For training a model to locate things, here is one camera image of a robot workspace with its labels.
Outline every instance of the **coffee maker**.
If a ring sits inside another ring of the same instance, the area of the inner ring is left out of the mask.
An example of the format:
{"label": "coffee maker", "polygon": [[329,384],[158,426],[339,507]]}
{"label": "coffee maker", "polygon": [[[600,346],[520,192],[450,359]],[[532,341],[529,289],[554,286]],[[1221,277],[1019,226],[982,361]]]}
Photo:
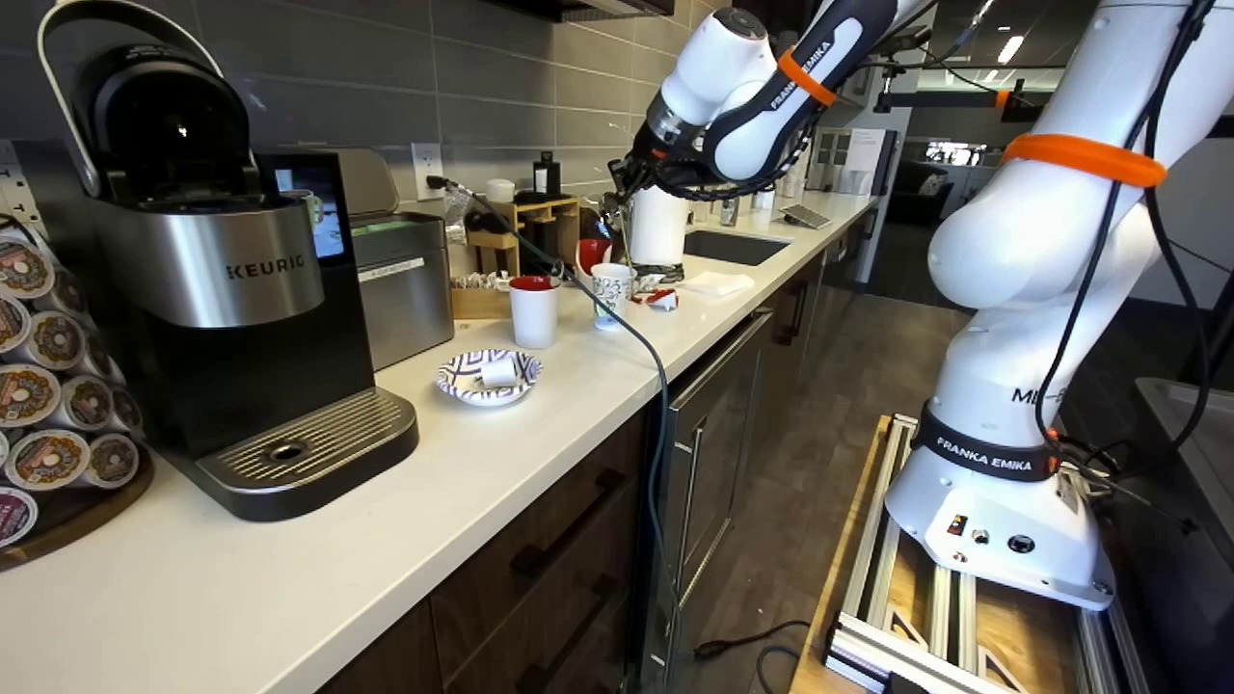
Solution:
{"label": "coffee maker", "polygon": [[50,242],[153,453],[245,521],[402,464],[416,411],[374,384],[339,161],[258,157],[217,58],[144,3],[54,3],[37,62],[83,187]]}

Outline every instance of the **drawer handle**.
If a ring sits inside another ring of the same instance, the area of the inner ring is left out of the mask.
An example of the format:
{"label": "drawer handle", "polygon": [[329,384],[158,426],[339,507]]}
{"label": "drawer handle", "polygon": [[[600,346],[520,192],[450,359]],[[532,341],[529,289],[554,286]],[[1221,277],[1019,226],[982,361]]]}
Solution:
{"label": "drawer handle", "polygon": [[529,662],[523,676],[517,676],[517,694],[538,694],[547,689],[551,676],[565,662],[569,649],[583,642],[583,634],[605,612],[610,598],[618,593],[618,577],[600,575],[591,582],[591,609],[580,621],[580,629],[563,642],[563,649],[547,662]]}
{"label": "drawer handle", "polygon": [[622,491],[622,481],[626,481],[626,476],[600,472],[600,480],[599,480],[600,495],[585,507],[585,514],[563,536],[554,536],[547,549],[536,549],[536,543],[520,549],[508,559],[508,571],[536,577],[547,563],[554,563],[574,543],[574,536],[585,527],[585,521],[605,509],[605,500]]}

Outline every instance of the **white countertop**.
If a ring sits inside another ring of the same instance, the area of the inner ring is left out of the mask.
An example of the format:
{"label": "white countertop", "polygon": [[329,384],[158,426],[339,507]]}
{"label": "white countertop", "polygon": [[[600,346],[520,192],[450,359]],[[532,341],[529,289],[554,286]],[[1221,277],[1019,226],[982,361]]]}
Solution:
{"label": "white countertop", "polygon": [[[801,206],[833,224],[735,224],[790,247],[765,265],[686,253],[680,313],[630,310],[670,375],[838,241],[866,198]],[[689,277],[707,270],[745,273],[753,289],[707,301],[689,292]],[[450,342],[380,372],[379,384],[416,405],[421,447],[320,514],[245,525],[158,467],[149,491],[108,527],[0,575],[0,689],[299,694],[329,684],[657,397],[646,351],[626,331],[594,331],[574,289],[563,298],[554,346],[529,351],[545,361],[529,402],[468,409],[432,388],[450,356],[504,342],[508,325],[459,325]]]}

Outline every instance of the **gray tile wall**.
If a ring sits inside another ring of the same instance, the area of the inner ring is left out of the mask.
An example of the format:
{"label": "gray tile wall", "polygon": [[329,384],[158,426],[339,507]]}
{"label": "gray tile wall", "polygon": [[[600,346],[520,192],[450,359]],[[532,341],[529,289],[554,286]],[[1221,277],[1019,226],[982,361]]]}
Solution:
{"label": "gray tile wall", "polygon": [[[673,16],[547,25],[495,0],[145,0],[185,25],[249,107],[258,148],[329,142],[403,153],[445,142],[448,174],[517,179],[554,149],[569,192],[610,190],[646,97],[695,25]],[[0,3],[0,138],[50,138],[36,62],[50,0]]]}

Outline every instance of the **bottle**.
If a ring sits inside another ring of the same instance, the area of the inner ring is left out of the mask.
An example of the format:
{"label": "bottle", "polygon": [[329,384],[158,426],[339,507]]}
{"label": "bottle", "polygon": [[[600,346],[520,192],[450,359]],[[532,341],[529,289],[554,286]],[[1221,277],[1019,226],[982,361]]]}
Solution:
{"label": "bottle", "polygon": [[551,149],[538,149],[532,161],[532,192],[554,198],[563,192],[563,165],[551,157]]}

